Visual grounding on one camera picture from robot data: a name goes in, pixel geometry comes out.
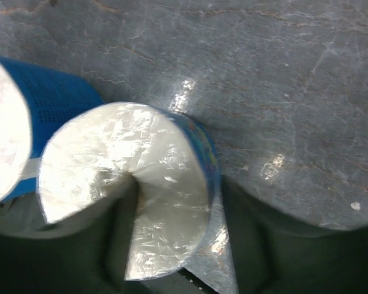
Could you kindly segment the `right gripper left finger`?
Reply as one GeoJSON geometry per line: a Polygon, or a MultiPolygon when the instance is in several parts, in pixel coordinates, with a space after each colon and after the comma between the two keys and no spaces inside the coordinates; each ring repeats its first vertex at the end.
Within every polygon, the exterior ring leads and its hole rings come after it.
{"type": "Polygon", "coordinates": [[[0,233],[0,293],[123,293],[139,183],[40,230],[0,233]]]}

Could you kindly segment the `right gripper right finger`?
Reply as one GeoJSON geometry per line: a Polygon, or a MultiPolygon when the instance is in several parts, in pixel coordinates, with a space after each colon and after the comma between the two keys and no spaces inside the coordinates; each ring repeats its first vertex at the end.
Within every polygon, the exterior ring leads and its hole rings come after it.
{"type": "Polygon", "coordinates": [[[368,293],[368,225],[306,224],[232,180],[223,206],[240,293],[368,293]]]}

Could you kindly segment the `blue roll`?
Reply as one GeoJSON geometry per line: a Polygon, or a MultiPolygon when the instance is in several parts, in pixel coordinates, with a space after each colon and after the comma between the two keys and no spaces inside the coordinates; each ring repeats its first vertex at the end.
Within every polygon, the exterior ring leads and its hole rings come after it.
{"type": "Polygon", "coordinates": [[[115,102],[62,125],[40,160],[45,220],[53,224],[92,205],[126,174],[140,185],[126,278],[170,274],[199,247],[220,188],[210,137],[183,114],[115,102]]]}
{"type": "Polygon", "coordinates": [[[102,103],[82,77],[0,56],[0,202],[34,192],[48,140],[102,103]]]}

